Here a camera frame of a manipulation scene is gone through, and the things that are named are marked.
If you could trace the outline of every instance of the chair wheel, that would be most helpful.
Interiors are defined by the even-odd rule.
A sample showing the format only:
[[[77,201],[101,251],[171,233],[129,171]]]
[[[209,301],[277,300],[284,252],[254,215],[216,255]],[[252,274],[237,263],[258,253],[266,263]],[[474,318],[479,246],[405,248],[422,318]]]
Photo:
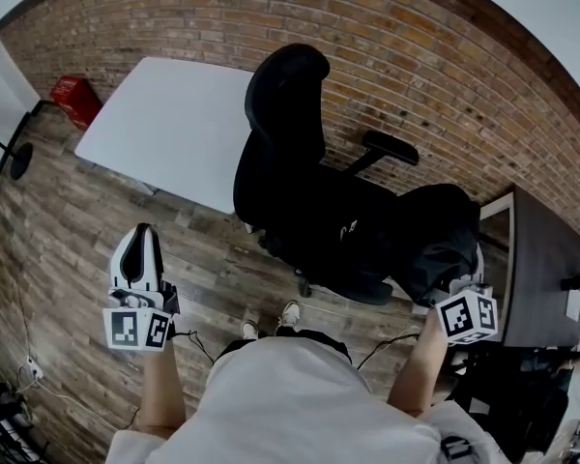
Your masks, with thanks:
[[[309,280],[304,278],[301,280],[301,284],[299,285],[299,294],[302,298],[310,298],[311,297],[311,287],[309,287]]]

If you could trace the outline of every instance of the brick wall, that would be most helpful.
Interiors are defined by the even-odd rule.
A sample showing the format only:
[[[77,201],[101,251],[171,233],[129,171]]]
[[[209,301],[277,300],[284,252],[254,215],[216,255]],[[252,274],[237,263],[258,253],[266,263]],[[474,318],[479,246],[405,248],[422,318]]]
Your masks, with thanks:
[[[326,163],[342,168],[373,128],[420,151],[364,176],[396,192],[453,182],[485,202],[512,183],[580,232],[580,89],[488,0],[29,0],[0,37],[42,97],[80,74],[106,99],[144,56],[254,70],[277,48],[313,44]]]

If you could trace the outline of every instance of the black desk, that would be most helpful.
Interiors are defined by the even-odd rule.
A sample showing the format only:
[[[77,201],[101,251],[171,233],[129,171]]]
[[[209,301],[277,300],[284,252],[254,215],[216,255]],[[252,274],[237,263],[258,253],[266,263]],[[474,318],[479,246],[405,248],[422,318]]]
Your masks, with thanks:
[[[507,243],[507,287],[500,291],[501,340],[508,347],[576,345],[580,321],[566,316],[567,292],[560,282],[580,274],[580,236],[521,188],[503,199],[512,203],[513,218],[507,218],[512,239]]]

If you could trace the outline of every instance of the chair armrest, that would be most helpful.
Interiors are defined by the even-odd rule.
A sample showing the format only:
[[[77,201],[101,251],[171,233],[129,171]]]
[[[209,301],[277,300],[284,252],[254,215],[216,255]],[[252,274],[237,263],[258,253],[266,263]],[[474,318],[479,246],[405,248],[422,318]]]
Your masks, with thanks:
[[[411,165],[419,163],[419,152],[415,147],[406,141],[377,130],[368,130],[363,136],[362,145],[371,150],[384,152],[385,155],[405,161]]]

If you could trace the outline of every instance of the white table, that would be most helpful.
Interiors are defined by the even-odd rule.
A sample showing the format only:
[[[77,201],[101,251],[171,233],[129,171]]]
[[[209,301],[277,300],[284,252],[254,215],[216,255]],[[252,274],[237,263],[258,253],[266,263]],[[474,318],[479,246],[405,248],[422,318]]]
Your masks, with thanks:
[[[105,104],[75,153],[226,214],[250,128],[252,72],[143,59]]]

